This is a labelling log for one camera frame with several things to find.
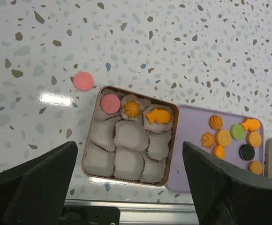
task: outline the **orange fish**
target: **orange fish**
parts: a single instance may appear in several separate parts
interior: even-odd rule
[[[243,126],[245,131],[255,131],[258,130],[261,126],[259,120],[250,118],[246,118],[244,123],[241,123],[240,125]]]
[[[158,124],[169,123],[171,119],[171,114],[164,109],[154,108],[152,112],[148,112],[145,114],[149,123],[152,124],[156,121]]]

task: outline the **pastry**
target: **pastry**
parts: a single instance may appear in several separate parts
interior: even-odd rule
[[[251,146],[249,144],[243,144],[239,148],[239,156],[243,160],[247,160],[247,161],[252,160],[255,157],[255,150],[254,150],[253,146]]]
[[[245,132],[249,131],[255,131],[255,130],[259,130],[261,124],[260,121],[257,119],[250,119],[250,118],[246,118],[245,121],[243,123],[240,124],[241,126],[243,126]]]
[[[216,145],[213,149],[213,155],[220,159],[224,159],[226,156],[225,149],[221,145]]]
[[[229,146],[232,141],[230,132],[227,130],[218,131],[215,135],[215,141],[217,144],[221,145],[222,147]]]
[[[213,115],[209,119],[209,125],[213,130],[220,130],[224,123],[222,122],[222,118],[220,116]]]
[[[212,146],[215,143],[214,135],[209,132],[203,134],[201,138],[201,143],[202,143],[202,146],[207,149],[212,148]]]
[[[125,109],[124,114],[130,119],[141,115],[140,104],[138,104],[136,101],[127,101],[127,103],[123,105],[123,108]]]
[[[114,114],[120,109],[121,101],[115,94],[107,94],[103,96],[100,107],[105,113]]]
[[[79,72],[74,76],[73,83],[78,90],[86,91],[93,87],[94,79],[90,73]]]
[[[249,171],[260,175],[263,172],[263,165],[258,161],[251,162],[249,165]]]
[[[261,142],[262,137],[258,132],[256,131],[249,132],[249,134],[247,135],[247,143],[253,146],[254,148],[259,147],[261,145]]]
[[[152,124],[153,122],[157,122],[158,124],[167,124],[169,123],[170,119],[172,118],[169,111],[165,109],[157,109],[154,108],[152,112],[148,112],[145,114],[149,123]]]
[[[245,131],[244,131],[243,126],[241,126],[240,124],[232,125],[230,131],[231,131],[231,135],[234,139],[241,140],[242,138],[244,138]]]

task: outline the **brown speckle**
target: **brown speckle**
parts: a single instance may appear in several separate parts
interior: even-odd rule
[[[62,43],[61,43],[61,41],[54,40],[53,45],[57,46],[57,47],[60,47],[60,46],[62,46]]]
[[[30,147],[31,149],[37,149],[37,148],[38,148],[36,145],[33,145],[33,144],[28,144],[28,145],[29,145],[29,147]]]
[[[203,11],[203,10],[204,10],[203,7],[201,7],[200,5],[198,5],[197,8],[198,8],[198,10],[200,10],[200,11]]]
[[[10,60],[5,59],[5,68],[9,69],[12,66]]]
[[[42,114],[46,110],[46,107],[39,110],[39,114]]]
[[[35,15],[35,19],[41,23],[41,24],[44,24],[45,20],[42,18],[41,15],[39,15],[36,11],[34,11],[34,15]]]
[[[71,35],[72,35],[72,30],[71,30],[71,29],[68,29],[68,30],[66,31],[66,33],[67,33],[68,36],[71,37]]]
[[[66,131],[66,138],[69,138],[72,135],[72,130],[69,128]]]
[[[58,81],[57,81],[56,77],[52,76],[52,85],[56,85],[57,82]]]
[[[122,23],[122,25],[121,25],[121,31],[125,30],[127,24],[128,24],[127,22]]]
[[[153,37],[153,31],[150,30],[150,32],[149,32],[149,38],[150,38],[150,40],[151,40],[152,37]]]
[[[104,8],[105,8],[105,6],[104,6],[104,4],[103,4],[102,2],[99,2],[99,3],[97,4],[97,6],[100,7],[101,9],[104,9]]]
[[[197,41],[197,34],[195,36],[193,36],[192,40]]]
[[[21,34],[21,32],[17,32],[17,33],[15,34],[15,39],[16,39],[17,41],[21,41],[21,40],[23,39],[23,35]]]
[[[147,21],[148,21],[148,22],[152,22],[152,21],[153,21],[153,17],[149,16],[149,17],[147,18]]]
[[[19,77],[23,76],[23,72],[19,71],[19,70],[16,70],[16,69],[12,69],[11,73],[15,78],[19,78]]]

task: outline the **silver metal bar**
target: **silver metal bar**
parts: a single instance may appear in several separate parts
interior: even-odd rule
[[[64,205],[117,207],[121,211],[121,225],[199,224],[193,204],[100,202],[66,199]]]

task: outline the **terrazzo table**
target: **terrazzo table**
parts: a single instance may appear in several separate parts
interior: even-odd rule
[[[90,72],[95,86],[74,88]],[[84,175],[105,85],[258,117],[272,137],[272,1],[0,0],[0,172],[75,141],[68,199],[193,203],[166,187]]]

